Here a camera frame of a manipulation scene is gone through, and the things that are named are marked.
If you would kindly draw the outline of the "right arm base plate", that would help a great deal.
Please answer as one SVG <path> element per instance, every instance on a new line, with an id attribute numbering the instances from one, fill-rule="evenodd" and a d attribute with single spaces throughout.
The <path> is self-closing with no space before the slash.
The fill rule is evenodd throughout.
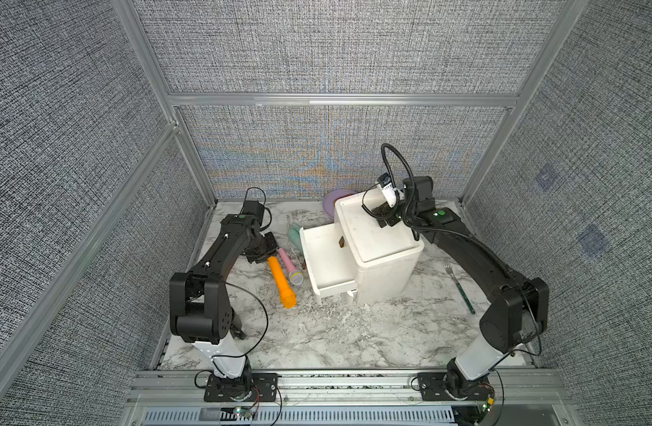
<path id="1" fill-rule="evenodd" d="M 419 373 L 417 384 L 423 401 L 483 401 L 495 397 L 495 390 L 486 376 L 475 381 L 463 378 L 461 374 Z"/>

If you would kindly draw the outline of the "white drawer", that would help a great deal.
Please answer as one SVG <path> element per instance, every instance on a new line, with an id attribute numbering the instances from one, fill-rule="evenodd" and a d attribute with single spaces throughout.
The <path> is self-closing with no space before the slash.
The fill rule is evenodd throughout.
<path id="1" fill-rule="evenodd" d="M 340 223 L 301 228 L 299 233 L 315 301 L 320 305 L 330 296 L 356 291 L 354 255 L 346 243 L 344 248 L 338 246 L 338 240 L 345 239 Z"/>

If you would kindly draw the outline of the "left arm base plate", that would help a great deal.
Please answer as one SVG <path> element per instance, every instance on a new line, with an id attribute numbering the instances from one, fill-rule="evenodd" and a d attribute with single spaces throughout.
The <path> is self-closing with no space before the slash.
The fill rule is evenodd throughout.
<path id="1" fill-rule="evenodd" d="M 252 373 L 228 379 L 210 376 L 205 385 L 203 401 L 208 403 L 275 402 L 278 374 Z"/>

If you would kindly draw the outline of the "teal toy microphone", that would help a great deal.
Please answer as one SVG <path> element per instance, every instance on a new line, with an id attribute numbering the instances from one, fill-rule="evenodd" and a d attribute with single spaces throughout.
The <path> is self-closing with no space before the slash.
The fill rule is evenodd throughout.
<path id="1" fill-rule="evenodd" d="M 295 223 L 291 224 L 288 231 L 288 238 L 292 246 L 294 246 L 299 251 L 299 253 L 303 254 L 304 250 L 300 239 L 300 229 L 300 225 Z"/>

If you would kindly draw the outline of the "white plastic drawer cabinet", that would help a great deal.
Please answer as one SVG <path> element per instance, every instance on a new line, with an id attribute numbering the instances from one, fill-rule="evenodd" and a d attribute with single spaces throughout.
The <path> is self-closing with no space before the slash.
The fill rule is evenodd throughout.
<path id="1" fill-rule="evenodd" d="M 363 209 L 386 204 L 377 188 L 335 202 L 336 222 L 341 225 L 345 245 L 354 257 L 355 301 L 359 305 L 400 296 L 425 248 L 404 223 L 382 227 Z"/>

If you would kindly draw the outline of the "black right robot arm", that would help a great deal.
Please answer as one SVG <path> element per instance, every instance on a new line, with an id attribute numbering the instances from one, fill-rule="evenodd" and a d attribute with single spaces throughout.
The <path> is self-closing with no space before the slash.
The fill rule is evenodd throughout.
<path id="1" fill-rule="evenodd" d="M 404 179 L 397 188 L 385 173 L 375 187 L 385 198 L 370 211 L 379 225 L 406 225 L 413 236 L 424 236 L 455 260 L 489 301 L 478 337 L 449 361 L 441 384 L 449 398 L 471 399 L 475 392 L 489 389 L 494 367 L 540 339 L 547 328 L 549 287 L 510 268 L 471 234 L 455 211 L 437 206 L 430 177 Z"/>

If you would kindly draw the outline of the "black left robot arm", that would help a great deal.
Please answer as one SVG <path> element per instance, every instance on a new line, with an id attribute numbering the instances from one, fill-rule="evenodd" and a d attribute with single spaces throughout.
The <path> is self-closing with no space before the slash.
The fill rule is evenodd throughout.
<path id="1" fill-rule="evenodd" d="M 207 383 L 196 386 L 211 392 L 213 401 L 243 401 L 255 392 L 248 354 L 237 347 L 245 333 L 230 302 L 228 275 L 239 257 L 261 263 L 276 254 L 276 238 L 264 233 L 264 216 L 270 213 L 263 202 L 245 201 L 239 213 L 221 221 L 219 235 L 203 257 L 169 282 L 171 333 L 209 360 Z"/>

